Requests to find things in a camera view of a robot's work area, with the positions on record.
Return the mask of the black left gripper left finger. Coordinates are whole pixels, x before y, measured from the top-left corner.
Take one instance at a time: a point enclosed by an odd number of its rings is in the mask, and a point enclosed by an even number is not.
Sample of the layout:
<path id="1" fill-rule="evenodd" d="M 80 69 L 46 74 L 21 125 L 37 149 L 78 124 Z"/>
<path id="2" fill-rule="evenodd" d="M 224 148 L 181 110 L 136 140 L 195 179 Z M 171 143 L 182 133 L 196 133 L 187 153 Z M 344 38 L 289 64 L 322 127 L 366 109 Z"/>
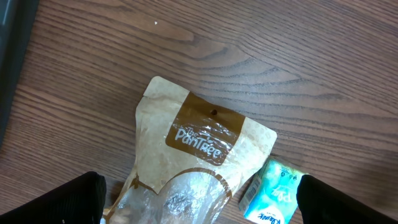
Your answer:
<path id="1" fill-rule="evenodd" d="M 99 223 L 105 200 L 105 178 L 90 171 L 1 215 L 1 224 Z"/>

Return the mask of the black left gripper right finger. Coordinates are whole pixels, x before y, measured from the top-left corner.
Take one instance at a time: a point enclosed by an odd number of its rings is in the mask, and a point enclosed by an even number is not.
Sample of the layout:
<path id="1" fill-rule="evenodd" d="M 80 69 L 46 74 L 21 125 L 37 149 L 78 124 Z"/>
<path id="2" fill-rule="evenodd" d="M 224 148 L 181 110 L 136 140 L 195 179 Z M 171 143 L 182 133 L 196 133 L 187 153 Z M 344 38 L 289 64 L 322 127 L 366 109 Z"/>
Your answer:
<path id="1" fill-rule="evenodd" d="M 304 224 L 397 224 L 397 221 L 311 175 L 297 188 Z"/>

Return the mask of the teal tissue packet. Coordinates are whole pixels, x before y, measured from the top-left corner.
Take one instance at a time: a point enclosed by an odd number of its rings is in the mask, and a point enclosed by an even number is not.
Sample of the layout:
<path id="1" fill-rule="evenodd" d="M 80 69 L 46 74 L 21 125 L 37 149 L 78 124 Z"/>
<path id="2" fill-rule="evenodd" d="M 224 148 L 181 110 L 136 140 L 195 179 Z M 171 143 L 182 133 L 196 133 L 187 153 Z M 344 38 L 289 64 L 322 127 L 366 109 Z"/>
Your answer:
<path id="1" fill-rule="evenodd" d="M 298 207 L 297 189 L 304 175 L 297 166 L 269 157 L 239 202 L 243 217 L 258 224 L 288 224 Z"/>

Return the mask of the white packet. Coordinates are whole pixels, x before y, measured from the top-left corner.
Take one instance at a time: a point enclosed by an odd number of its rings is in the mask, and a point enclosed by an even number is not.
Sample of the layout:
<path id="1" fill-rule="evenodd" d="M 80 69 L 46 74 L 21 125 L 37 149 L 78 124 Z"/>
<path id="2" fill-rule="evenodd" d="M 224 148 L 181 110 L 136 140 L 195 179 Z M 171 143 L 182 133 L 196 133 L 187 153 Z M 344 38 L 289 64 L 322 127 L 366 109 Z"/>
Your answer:
<path id="1" fill-rule="evenodd" d="M 265 163 L 275 131 L 154 77 L 136 108 L 136 158 L 102 223 L 213 223 Z"/>

